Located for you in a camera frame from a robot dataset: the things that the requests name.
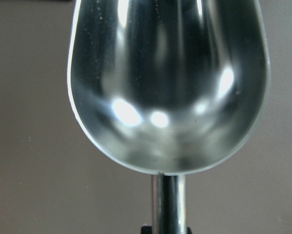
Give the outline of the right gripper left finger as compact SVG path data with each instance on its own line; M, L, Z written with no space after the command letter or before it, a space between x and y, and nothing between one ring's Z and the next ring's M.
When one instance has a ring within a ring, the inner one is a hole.
M140 234L152 234L153 228L151 225L143 225L140 229Z

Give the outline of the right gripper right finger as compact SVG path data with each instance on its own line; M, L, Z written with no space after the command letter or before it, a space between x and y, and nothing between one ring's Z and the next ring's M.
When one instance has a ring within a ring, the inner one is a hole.
M192 230L190 227L187 227L187 234L192 234Z

